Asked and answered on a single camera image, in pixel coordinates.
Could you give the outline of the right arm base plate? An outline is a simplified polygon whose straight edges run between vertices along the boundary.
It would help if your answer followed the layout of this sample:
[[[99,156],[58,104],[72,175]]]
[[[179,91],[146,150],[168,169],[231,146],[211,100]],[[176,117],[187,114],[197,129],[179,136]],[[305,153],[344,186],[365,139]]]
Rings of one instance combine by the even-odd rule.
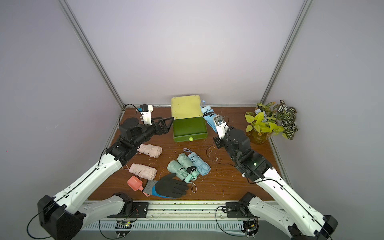
[[[239,202],[226,202],[227,218],[251,218],[254,217],[248,206]]]

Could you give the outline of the dark green top drawer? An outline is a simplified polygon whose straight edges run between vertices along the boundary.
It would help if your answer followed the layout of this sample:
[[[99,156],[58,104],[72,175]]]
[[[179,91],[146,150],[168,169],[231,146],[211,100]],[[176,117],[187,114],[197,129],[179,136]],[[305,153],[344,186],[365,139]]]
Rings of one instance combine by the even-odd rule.
[[[173,135],[176,143],[204,140],[208,137],[206,121],[203,117],[174,120]]]

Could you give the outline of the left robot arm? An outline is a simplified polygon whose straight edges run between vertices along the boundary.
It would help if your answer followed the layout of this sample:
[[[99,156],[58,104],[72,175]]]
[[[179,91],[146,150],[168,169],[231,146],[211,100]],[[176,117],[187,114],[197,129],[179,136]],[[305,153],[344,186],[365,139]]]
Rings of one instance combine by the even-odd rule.
[[[174,118],[151,121],[144,125],[129,118],[120,125],[121,135],[101,158],[74,183],[38,202],[39,223],[55,240],[71,240],[83,227],[109,216],[128,217],[133,200],[125,193],[85,206],[88,197],[111,175],[120,170],[138,152],[141,144],[154,135],[167,134]]]

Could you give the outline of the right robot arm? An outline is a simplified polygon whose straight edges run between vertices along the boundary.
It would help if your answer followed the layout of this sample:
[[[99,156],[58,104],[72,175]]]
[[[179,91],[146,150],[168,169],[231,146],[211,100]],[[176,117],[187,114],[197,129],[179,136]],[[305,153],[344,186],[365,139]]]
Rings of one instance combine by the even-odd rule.
[[[265,190],[280,208],[246,194],[245,208],[284,232],[292,240],[330,240],[338,226],[331,215],[323,215],[303,200],[279,175],[272,164],[251,148],[242,130],[223,125],[214,138],[217,148],[225,148],[235,168],[253,184]]]

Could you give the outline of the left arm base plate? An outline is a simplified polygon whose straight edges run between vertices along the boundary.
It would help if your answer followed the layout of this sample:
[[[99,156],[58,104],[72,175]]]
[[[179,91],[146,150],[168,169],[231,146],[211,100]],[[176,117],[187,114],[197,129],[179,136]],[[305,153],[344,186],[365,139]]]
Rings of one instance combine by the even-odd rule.
[[[149,202],[132,202],[128,204],[126,207],[123,208],[123,210],[116,214],[116,215],[110,215],[107,218],[139,218],[144,219],[147,217],[147,213],[149,210]]]

